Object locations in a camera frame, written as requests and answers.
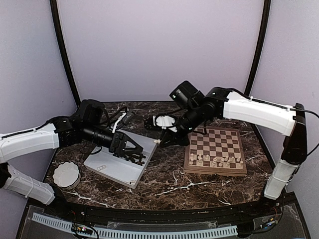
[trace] purple wall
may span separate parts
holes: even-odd
[[[50,2],[0,1],[0,132],[35,127],[75,110],[56,42]],[[53,150],[10,161],[42,180]],[[13,239],[25,198],[0,189],[0,238]]]
[[[146,101],[186,79],[244,90],[264,1],[58,2],[80,97]]]
[[[319,112],[319,1],[272,2],[265,45],[253,96],[281,104],[304,104]],[[319,120],[306,115],[309,151],[319,142]],[[274,159],[284,137],[269,129],[261,133]],[[319,150],[302,164],[288,186],[295,191],[312,238],[319,237]]]

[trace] white cable tie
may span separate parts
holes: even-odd
[[[32,192],[32,190],[34,189],[34,181],[33,181],[33,179],[30,176],[29,176],[29,178],[31,179],[31,185],[32,186],[31,186],[29,192],[26,194],[25,198],[27,198],[30,195],[30,193]]]

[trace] black frame pole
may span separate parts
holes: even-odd
[[[80,105],[81,100],[79,96],[79,92],[76,88],[75,81],[72,75],[71,71],[71,66],[69,63],[69,58],[66,53],[66,48],[64,44],[64,39],[63,39],[63,34],[62,34],[62,28],[61,28],[61,23],[60,23],[60,17],[59,17],[59,11],[58,11],[58,6],[57,6],[57,1],[56,0],[50,0],[50,5],[51,5],[51,12],[52,12],[52,18],[53,18],[53,24],[54,24],[54,29],[55,29],[55,34],[56,34],[56,39],[58,41],[59,49],[60,49],[60,54],[62,58],[62,62],[64,65],[64,70],[66,73],[66,76],[68,78],[68,82],[71,88],[71,92],[74,98],[74,101],[77,106]]]
[[[257,68],[258,68],[261,52],[262,52],[264,41],[265,41],[266,29],[267,29],[269,12],[270,12],[270,3],[271,3],[271,0],[264,1],[263,15],[261,18],[261,24],[260,24],[260,30],[259,30],[254,60],[250,69],[247,85],[245,88],[246,95],[250,95],[251,89],[253,88],[255,76],[257,73]]]

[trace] small white object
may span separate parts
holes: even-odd
[[[171,127],[173,125],[173,123],[175,123],[175,119],[170,117],[170,116],[160,116],[156,119],[155,122],[155,116],[153,116],[153,124],[155,126],[159,126],[162,129],[167,129],[166,127],[170,127],[168,129],[170,129],[173,132],[177,132],[177,128],[176,127]]]
[[[101,170],[103,170],[103,169],[106,169],[106,165],[102,165],[102,166],[100,166],[100,167],[97,168],[97,170],[99,170],[99,171],[101,171]]]
[[[79,184],[80,179],[79,167],[73,162],[62,163],[54,170],[53,182],[58,187],[70,190]]]
[[[126,116],[127,113],[123,113],[119,118],[118,120],[115,122],[114,124],[114,127],[112,129],[112,133],[115,133],[116,131],[116,127],[118,126],[118,123],[124,118],[124,116]]]

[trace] black metal frame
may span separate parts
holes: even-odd
[[[302,222],[306,238],[310,239],[309,230],[305,222],[305,218],[300,209],[299,203],[295,194],[288,193],[284,198],[278,199],[279,203],[289,205],[294,203],[296,205],[299,217]],[[80,224],[86,224],[90,226],[107,225],[108,222],[120,222],[120,223],[132,223],[132,224],[185,224],[185,223],[199,223],[199,222],[212,222],[217,221],[219,225],[229,224],[232,225],[246,225],[250,224],[256,217],[271,215],[272,212],[262,214],[258,216],[249,216],[240,211],[246,211],[258,202],[245,203],[240,205],[207,208],[207,209],[194,209],[194,210],[180,210],[180,211],[145,211],[145,210],[124,210],[124,209],[108,209],[102,207],[92,207],[87,205],[80,205],[75,203],[68,203],[71,210],[75,212],[76,217],[70,214],[65,218],[67,221],[73,221]],[[21,223],[16,235],[16,239],[19,239],[24,227],[25,218],[29,206],[37,206],[44,208],[44,213],[55,216],[47,207],[40,202],[29,199],[24,209]]]
[[[271,0],[264,1],[264,8],[263,8],[263,14],[262,14],[262,19],[261,19],[261,24],[260,24],[260,30],[259,30],[259,36],[258,36],[258,40],[257,40],[255,55],[254,55],[250,74],[249,74],[248,81],[247,81],[246,88],[245,88],[246,95],[249,95],[251,93],[251,89],[253,87],[255,76],[257,73],[257,68],[258,68],[261,52],[262,52],[263,45],[264,45],[265,35],[266,35],[268,17],[269,17],[269,12],[270,12],[270,3],[271,3]],[[58,11],[58,7],[57,7],[57,0],[50,0],[50,4],[51,4],[51,12],[52,12],[52,18],[53,18],[53,23],[54,23],[54,28],[55,28],[55,34],[56,34],[56,38],[58,41],[65,73],[66,73],[67,78],[68,78],[68,82],[69,82],[69,85],[70,85],[70,88],[72,91],[74,101],[75,101],[76,105],[79,106],[81,103],[81,99],[79,96],[79,92],[76,88],[76,84],[75,84],[72,70],[70,67],[69,58],[68,58],[68,55],[66,52],[66,47],[64,44],[61,22],[60,22],[60,18],[59,18],[59,11]]]
[[[271,0],[264,1],[263,15],[261,18],[261,24],[260,24],[260,30],[259,30],[254,60],[253,60],[253,63],[252,63],[251,69],[250,69],[247,85],[245,88],[246,95],[250,95],[251,89],[252,89],[253,84],[254,84],[255,76],[257,73],[259,60],[260,60],[261,52],[262,52],[264,41],[265,41],[265,35],[266,35],[269,12],[270,12],[270,3],[271,3]]]
[[[72,70],[71,70],[69,58],[68,58],[65,44],[64,44],[57,1],[50,0],[50,4],[51,4],[51,12],[52,12],[52,18],[53,18],[56,39],[58,41],[58,45],[60,48],[60,54],[61,54],[62,62],[64,65],[64,70],[65,70],[66,76],[68,78],[68,82],[69,82],[69,85],[71,88],[73,99],[74,99],[76,105],[79,106],[81,103],[81,100],[80,100],[79,92],[78,92],[76,85],[75,85],[75,81],[74,81],[74,78],[72,75]]]

